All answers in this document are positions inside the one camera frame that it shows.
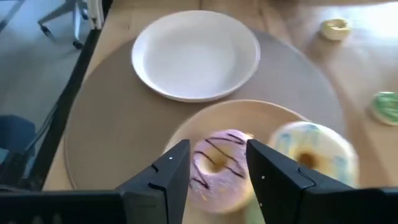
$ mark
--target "pink donut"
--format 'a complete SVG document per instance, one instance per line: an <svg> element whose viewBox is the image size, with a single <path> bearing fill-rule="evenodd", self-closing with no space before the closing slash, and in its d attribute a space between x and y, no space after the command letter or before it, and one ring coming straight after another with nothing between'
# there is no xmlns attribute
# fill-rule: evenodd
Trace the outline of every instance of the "pink donut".
<svg viewBox="0 0 398 224"><path fill-rule="evenodd" d="M188 191L195 206L211 213L227 213L240 209L252 198L246 163L246 143L251 138L229 129L196 144Z"/></svg>

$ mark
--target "chair leg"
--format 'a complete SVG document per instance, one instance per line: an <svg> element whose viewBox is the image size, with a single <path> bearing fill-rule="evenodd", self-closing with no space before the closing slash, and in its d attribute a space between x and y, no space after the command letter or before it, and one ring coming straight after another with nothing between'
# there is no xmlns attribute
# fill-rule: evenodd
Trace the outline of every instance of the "chair leg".
<svg viewBox="0 0 398 224"><path fill-rule="evenodd" d="M80 10L80 14L81 17L84 20L88 19L88 15L87 15L87 3L83 2L83 0L77 0L77 4L79 6L79 10Z"/></svg>
<svg viewBox="0 0 398 224"><path fill-rule="evenodd" d="M81 19L80 9L78 1L76 1L73 8L73 36L75 38L75 41L73 41L73 46L75 46L75 48L78 50L83 48L83 44L79 40L80 19Z"/></svg>
<svg viewBox="0 0 398 224"><path fill-rule="evenodd" d="M73 5L67 1L67 2L63 3L61 6L59 6L58 8L56 8L54 11L47 14L45 17L41 18L39 21L37 21L37 23L40 26L42 26L43 23L48 22L52 19L55 19L57 17L60 17L64 14L70 12L73 9L72 6Z"/></svg>

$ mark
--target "donut hole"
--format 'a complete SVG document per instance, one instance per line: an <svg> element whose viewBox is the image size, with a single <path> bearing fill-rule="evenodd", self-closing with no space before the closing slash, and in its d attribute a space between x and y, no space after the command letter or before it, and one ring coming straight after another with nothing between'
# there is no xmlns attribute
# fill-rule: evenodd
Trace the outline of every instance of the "donut hole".
<svg viewBox="0 0 398 224"><path fill-rule="evenodd" d="M330 25L332 27L336 27L337 29L344 29L347 27L347 23L341 19L333 19L330 21Z"/></svg>
<svg viewBox="0 0 398 224"><path fill-rule="evenodd" d="M207 156L203 156L199 160L198 168L204 174L217 174L225 169L228 158L217 150L206 152Z"/></svg>
<svg viewBox="0 0 398 224"><path fill-rule="evenodd" d="M297 156L296 161L299 164L303 164L309 169L316 169L318 167L318 161L312 153L302 152Z"/></svg>

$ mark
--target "plate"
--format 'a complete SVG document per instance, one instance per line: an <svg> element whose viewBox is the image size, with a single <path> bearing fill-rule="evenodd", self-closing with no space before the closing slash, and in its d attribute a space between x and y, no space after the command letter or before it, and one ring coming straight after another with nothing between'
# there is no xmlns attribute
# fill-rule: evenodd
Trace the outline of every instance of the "plate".
<svg viewBox="0 0 398 224"><path fill-rule="evenodd" d="M225 129L238 129L267 144L274 131L292 121L308 119L273 103L257 100L225 101L204 108L186 120L167 143L165 152L183 139L189 139L193 148L199 140Z"/></svg>
<svg viewBox="0 0 398 224"><path fill-rule="evenodd" d="M260 45L243 23L210 11L160 18L135 41L132 65L139 78L167 98L216 100L237 90L257 70Z"/></svg>
<svg viewBox="0 0 398 224"><path fill-rule="evenodd" d="M308 121L303 116L273 103L256 100L233 100L218 103L193 115L173 134L165 147L168 151L182 139L191 141L191 149L201 139L215 131L238 129L254 136L254 139L266 144L271 134L283 124L292 121ZM246 213L258 213L249 207ZM245 223L245 210L215 215L196 208L187 200L183 223Z"/></svg>

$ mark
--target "office chair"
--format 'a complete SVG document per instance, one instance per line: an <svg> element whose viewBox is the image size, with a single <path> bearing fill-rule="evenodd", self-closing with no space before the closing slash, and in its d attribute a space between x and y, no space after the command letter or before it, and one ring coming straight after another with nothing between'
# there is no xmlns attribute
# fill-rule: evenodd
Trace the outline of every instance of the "office chair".
<svg viewBox="0 0 398 224"><path fill-rule="evenodd" d="M47 26L44 25L44 23L60 17L68 12L73 13L73 46L76 49L80 50L83 48L83 44L79 40L80 18L82 17L84 20L88 19L87 3L83 2L83 0L65 0L65 2L61 6L41 18L39 21L37 21L37 23L39 24L40 29L43 31L43 33L47 37L51 37L52 34Z"/></svg>

